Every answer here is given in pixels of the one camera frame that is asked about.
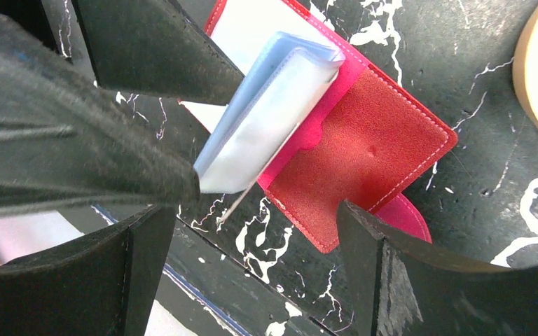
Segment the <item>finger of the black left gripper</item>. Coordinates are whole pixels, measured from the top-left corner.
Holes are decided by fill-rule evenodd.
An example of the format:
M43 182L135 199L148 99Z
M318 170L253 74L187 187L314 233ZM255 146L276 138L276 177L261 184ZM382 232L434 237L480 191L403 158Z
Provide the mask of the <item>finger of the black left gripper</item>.
M199 196L189 161L0 14L0 216Z
M73 7L103 88L223 106L244 78L178 1L78 0Z

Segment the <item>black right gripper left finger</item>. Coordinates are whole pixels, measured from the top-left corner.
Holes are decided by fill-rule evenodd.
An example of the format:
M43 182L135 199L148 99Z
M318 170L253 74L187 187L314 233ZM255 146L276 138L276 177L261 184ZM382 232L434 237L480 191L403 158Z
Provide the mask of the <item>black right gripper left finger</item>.
M0 335L143 335L175 220L151 206L0 266Z

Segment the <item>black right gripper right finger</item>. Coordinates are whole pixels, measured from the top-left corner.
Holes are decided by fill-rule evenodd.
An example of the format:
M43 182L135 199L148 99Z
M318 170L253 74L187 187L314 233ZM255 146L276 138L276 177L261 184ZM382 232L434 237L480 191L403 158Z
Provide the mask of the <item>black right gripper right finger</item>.
M336 223L360 335L538 335L538 265L464 257L348 201Z

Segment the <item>red card holder wallet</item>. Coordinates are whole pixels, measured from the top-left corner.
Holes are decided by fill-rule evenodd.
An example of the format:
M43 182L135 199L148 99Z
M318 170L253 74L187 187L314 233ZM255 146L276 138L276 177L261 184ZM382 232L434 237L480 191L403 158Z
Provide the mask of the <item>red card holder wallet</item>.
M217 1L205 31L243 72L277 31L326 38L344 53L333 85L258 181L318 251L339 244L342 200L431 239L402 192L457 143L449 126L297 1Z

